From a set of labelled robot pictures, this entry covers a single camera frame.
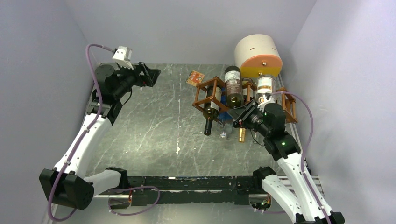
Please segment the olive green wine bottle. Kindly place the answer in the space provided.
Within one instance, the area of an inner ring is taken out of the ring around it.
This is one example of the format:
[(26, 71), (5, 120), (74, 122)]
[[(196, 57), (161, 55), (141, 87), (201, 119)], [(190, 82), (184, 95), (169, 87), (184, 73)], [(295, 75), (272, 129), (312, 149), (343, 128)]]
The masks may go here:
[(228, 66), (225, 69), (226, 105), (233, 109), (242, 106), (243, 92), (240, 69), (237, 66)]

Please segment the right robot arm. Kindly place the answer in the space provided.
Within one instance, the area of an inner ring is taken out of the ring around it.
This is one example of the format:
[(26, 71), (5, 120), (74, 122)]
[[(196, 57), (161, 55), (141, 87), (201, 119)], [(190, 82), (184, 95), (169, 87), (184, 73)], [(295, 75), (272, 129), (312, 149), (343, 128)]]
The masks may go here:
[(264, 137), (265, 149), (286, 174), (289, 190), (269, 167), (254, 171), (252, 188), (257, 193), (270, 194), (294, 224), (343, 224), (341, 212), (334, 211), (321, 195), (308, 172), (301, 149), (295, 138), (285, 130), (286, 117), (281, 105), (269, 103), (263, 110), (255, 101), (228, 110), (241, 127)]

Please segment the dark green black-capped bottle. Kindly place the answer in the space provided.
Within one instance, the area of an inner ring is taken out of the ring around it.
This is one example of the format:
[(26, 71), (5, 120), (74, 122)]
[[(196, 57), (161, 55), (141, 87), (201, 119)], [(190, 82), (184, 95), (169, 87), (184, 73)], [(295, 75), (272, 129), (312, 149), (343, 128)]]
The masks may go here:
[[(219, 85), (216, 86), (216, 89), (214, 89), (214, 85), (208, 86), (207, 91), (206, 91), (206, 97), (207, 98), (211, 97), (213, 93), (215, 93), (214, 96), (216, 99), (221, 99), (222, 88)], [(204, 103), (203, 116), (206, 119), (204, 135), (206, 135), (206, 136), (211, 135), (212, 123), (213, 123), (213, 120), (218, 117), (219, 110), (220, 110), (220, 107), (213, 101), (208, 101), (207, 103)]]

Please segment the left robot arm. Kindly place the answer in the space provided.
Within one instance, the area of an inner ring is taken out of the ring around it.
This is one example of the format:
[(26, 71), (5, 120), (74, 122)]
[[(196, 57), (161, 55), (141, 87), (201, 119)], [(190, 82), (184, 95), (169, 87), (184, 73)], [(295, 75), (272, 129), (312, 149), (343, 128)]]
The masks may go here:
[(127, 192), (127, 171), (106, 168), (103, 172), (86, 176), (94, 150), (113, 126), (123, 104), (121, 99), (133, 86), (153, 87), (161, 74), (143, 62), (132, 68), (102, 64), (94, 71), (98, 87), (86, 109), (81, 129), (63, 158), (52, 169), (44, 169), (39, 180), (50, 205), (84, 210), (94, 196), (108, 190), (117, 194)]

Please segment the clear round liquor bottle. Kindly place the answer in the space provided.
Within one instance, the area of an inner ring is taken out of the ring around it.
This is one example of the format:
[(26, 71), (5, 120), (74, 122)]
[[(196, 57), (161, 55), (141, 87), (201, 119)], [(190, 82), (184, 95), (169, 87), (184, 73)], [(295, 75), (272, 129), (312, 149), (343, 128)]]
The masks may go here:
[(259, 74), (257, 79), (257, 93), (272, 93), (276, 91), (276, 77), (271, 74)]

